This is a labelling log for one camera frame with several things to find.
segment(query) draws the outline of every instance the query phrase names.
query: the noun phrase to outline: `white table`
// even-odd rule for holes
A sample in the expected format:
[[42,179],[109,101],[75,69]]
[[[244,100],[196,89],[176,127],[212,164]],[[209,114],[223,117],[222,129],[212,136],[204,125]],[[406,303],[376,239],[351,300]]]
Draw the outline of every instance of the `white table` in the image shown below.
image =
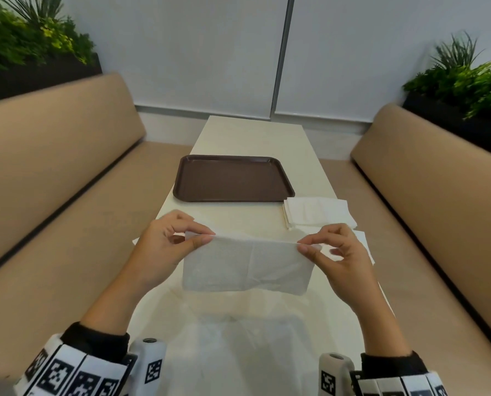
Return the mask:
[[[296,196],[335,197],[302,126],[210,117],[192,154],[275,157]],[[158,216],[175,208],[256,237],[287,231],[281,203],[182,203],[170,191]],[[180,263],[140,302],[128,330],[168,345],[159,395],[315,396],[322,353],[345,354],[360,368],[357,318],[318,268],[304,296],[190,293],[182,273]]]

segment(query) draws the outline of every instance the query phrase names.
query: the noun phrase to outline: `black sleeve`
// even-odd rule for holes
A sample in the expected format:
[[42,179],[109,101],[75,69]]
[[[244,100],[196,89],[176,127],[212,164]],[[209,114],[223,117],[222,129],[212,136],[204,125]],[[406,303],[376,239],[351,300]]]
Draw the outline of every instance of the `black sleeve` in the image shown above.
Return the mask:
[[128,353],[130,335],[109,335],[74,323],[66,329],[60,340],[98,359],[120,364]]
[[363,353],[361,366],[365,379],[394,378],[428,372],[424,362],[415,352],[407,357],[375,357]]

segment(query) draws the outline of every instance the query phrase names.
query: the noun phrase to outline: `finger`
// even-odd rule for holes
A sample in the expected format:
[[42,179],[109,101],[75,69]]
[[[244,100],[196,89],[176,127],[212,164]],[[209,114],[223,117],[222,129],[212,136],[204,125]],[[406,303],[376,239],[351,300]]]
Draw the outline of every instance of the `finger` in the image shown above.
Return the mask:
[[194,220],[194,218],[191,217],[189,214],[184,213],[183,211],[180,210],[172,210],[169,213],[163,215],[160,219],[184,219],[186,221]]
[[347,224],[330,224],[325,225],[321,228],[319,233],[327,232],[327,233],[337,233],[339,235],[347,236],[347,237],[355,237],[354,232]]
[[205,235],[216,235],[207,226],[185,219],[175,219],[170,222],[170,225],[174,229],[174,232],[177,233],[194,232]]
[[346,254],[354,246],[354,240],[337,233],[319,232],[314,235],[308,235],[299,240],[297,243],[302,244],[321,244],[325,243],[334,246]]
[[185,241],[185,237],[181,235],[172,235],[169,237],[170,243],[178,244]]
[[332,269],[335,269],[335,261],[329,259],[315,247],[309,246],[307,244],[299,244],[297,246],[297,250],[304,257],[306,257],[308,260],[318,266],[325,274],[328,275],[328,273],[331,272]]
[[330,249],[330,254],[338,255],[339,257],[344,257],[344,254],[339,249]]
[[176,262],[180,262],[185,257],[187,257],[187,255],[192,253],[194,250],[199,249],[201,246],[207,243],[210,243],[212,239],[213,237],[211,235],[198,235],[198,236],[193,236],[192,238],[180,244],[176,244],[175,246],[172,246],[172,249],[174,250],[175,253]]

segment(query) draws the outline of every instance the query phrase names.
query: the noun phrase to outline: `brown tray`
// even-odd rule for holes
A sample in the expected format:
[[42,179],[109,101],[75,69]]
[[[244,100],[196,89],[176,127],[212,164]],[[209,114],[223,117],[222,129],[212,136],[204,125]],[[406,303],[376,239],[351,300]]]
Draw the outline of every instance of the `brown tray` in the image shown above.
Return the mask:
[[196,155],[179,162],[173,194],[184,202],[281,202],[295,196],[276,158]]

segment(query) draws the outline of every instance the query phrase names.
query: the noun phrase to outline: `planter box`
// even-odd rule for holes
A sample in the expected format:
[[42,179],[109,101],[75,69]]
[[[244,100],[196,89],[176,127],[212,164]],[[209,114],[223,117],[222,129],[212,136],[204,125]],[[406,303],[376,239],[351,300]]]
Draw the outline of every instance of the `planter box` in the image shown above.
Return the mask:
[[464,114],[457,108],[412,92],[403,108],[491,153],[491,119],[464,120]]
[[73,55],[47,59],[45,64],[31,61],[0,69],[0,100],[19,94],[34,92],[46,87],[88,78],[102,73],[97,54],[96,63],[84,65]]

